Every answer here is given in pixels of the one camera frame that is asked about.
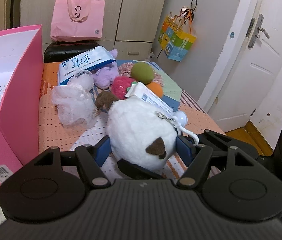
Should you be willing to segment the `white round plush toy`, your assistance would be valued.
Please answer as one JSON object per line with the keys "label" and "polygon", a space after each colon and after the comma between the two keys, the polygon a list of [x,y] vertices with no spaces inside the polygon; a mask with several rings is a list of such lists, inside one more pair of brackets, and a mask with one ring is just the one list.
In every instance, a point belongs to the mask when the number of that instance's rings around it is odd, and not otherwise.
{"label": "white round plush toy", "polygon": [[157,106],[136,96],[120,100],[110,91],[101,92],[95,105],[108,112],[106,134],[117,160],[158,171],[175,154],[178,133],[159,117],[162,111]]}

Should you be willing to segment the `orange plush ball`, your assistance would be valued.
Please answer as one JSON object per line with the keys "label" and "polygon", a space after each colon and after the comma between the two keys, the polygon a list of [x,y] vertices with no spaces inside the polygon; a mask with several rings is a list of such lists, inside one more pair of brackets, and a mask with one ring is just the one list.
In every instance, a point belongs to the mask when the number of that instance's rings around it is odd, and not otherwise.
{"label": "orange plush ball", "polygon": [[159,83],[151,82],[151,83],[147,84],[146,87],[149,90],[151,90],[154,94],[156,94],[156,96],[158,96],[159,98],[162,98],[164,93],[163,93],[162,87]]}

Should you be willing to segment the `red strawberry plush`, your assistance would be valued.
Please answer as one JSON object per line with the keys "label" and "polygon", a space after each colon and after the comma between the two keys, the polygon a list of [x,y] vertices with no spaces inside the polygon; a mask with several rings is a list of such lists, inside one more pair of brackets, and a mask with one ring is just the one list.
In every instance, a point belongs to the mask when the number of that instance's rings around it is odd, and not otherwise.
{"label": "red strawberry plush", "polygon": [[131,85],[134,85],[136,80],[128,76],[117,76],[111,85],[111,92],[119,99],[124,100],[125,95],[130,89]]}

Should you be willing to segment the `purple plush toy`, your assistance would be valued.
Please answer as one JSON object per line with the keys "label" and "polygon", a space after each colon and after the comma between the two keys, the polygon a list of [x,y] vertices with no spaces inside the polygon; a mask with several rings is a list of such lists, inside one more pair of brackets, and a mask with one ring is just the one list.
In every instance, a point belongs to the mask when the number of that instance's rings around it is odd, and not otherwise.
{"label": "purple plush toy", "polygon": [[96,48],[98,61],[93,65],[92,77],[94,84],[102,90],[108,89],[114,78],[119,75],[116,57],[116,49],[108,51],[103,46]]}

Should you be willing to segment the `small white tissue packet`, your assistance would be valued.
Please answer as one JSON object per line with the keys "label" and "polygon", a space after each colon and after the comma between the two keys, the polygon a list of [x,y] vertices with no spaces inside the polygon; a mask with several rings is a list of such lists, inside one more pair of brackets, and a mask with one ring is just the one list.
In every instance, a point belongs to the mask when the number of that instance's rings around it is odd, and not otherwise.
{"label": "small white tissue packet", "polygon": [[199,144],[198,135],[185,128],[188,123],[188,117],[184,111],[174,112],[167,103],[161,100],[161,98],[154,94],[153,91],[147,88],[142,82],[133,82],[131,87],[127,89],[125,98],[131,97],[138,98],[159,108],[158,116],[171,123],[177,130],[178,135],[185,133],[193,139],[194,145]]}

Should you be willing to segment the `pink floral plush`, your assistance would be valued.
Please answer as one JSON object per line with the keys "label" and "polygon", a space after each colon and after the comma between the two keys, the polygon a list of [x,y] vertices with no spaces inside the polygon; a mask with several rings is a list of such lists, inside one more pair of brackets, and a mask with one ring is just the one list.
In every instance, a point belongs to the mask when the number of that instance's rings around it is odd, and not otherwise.
{"label": "pink floral plush", "polygon": [[118,73],[120,76],[131,77],[131,69],[133,68],[133,62],[125,62],[118,67]]}

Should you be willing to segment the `green plush ball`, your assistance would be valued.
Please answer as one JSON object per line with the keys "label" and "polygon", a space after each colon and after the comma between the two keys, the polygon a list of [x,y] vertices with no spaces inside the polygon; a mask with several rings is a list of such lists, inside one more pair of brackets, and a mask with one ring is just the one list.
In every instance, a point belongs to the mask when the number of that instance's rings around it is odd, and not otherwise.
{"label": "green plush ball", "polygon": [[131,78],[144,85],[151,83],[154,79],[154,71],[152,67],[145,62],[137,62],[131,68]]}

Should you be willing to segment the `blue white tissue pack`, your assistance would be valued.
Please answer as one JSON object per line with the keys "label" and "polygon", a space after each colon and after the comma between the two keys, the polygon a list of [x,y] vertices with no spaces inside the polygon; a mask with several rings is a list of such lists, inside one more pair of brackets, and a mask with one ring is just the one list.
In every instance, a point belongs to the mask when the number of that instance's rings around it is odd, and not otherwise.
{"label": "blue white tissue pack", "polygon": [[108,64],[115,63],[117,55],[116,49],[108,51],[103,46],[97,46],[63,61],[59,64],[57,84],[66,85],[71,77],[82,70],[93,72]]}

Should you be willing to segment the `black suitcase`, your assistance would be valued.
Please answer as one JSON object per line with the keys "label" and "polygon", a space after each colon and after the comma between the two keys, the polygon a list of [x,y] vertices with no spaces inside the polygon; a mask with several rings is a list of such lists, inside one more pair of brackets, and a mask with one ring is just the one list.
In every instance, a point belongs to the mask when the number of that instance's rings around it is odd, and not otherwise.
{"label": "black suitcase", "polygon": [[98,45],[95,41],[53,42],[45,49],[43,59],[45,63],[63,62]]}

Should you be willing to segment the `colourful hanging gift bag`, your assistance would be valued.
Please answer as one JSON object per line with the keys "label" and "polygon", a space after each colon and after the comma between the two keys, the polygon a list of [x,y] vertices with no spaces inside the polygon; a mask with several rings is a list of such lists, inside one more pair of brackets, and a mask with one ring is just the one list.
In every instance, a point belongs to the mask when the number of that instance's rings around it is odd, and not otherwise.
{"label": "colourful hanging gift bag", "polygon": [[189,7],[182,7],[178,14],[172,11],[162,24],[158,42],[169,60],[181,62],[197,39],[193,27],[198,1],[192,0]]}

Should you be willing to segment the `pink cardboard box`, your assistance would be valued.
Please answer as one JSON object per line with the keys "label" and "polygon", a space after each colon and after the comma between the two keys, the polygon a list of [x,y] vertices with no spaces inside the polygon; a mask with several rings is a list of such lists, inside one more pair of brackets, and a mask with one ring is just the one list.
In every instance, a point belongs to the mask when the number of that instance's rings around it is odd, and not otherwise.
{"label": "pink cardboard box", "polygon": [[0,72],[13,72],[0,105],[0,184],[38,155],[42,27],[0,31]]}

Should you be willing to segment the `pink paper tote bag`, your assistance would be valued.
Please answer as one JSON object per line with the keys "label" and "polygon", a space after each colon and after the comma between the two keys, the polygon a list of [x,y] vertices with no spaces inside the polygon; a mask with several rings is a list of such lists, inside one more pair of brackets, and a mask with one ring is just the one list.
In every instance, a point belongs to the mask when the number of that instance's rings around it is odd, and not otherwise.
{"label": "pink paper tote bag", "polygon": [[54,42],[102,38],[104,0],[56,0],[50,27]]}

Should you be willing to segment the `white door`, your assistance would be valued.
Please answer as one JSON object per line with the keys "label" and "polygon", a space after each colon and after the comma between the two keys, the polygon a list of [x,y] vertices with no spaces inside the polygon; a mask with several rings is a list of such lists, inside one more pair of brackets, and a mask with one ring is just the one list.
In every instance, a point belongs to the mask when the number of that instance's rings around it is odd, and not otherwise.
{"label": "white door", "polygon": [[[259,32],[252,49],[252,37],[259,14],[270,39]],[[254,25],[232,66],[209,115],[225,132],[243,127],[268,94],[282,67],[282,0],[258,0]]]}

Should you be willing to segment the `beige wardrobe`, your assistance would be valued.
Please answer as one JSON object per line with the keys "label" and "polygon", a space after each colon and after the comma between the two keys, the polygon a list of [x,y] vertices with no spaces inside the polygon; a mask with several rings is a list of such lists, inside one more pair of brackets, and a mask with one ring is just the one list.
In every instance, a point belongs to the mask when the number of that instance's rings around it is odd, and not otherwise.
{"label": "beige wardrobe", "polygon": [[151,52],[165,0],[6,0],[9,28],[41,26],[41,46],[95,40],[120,60]]}

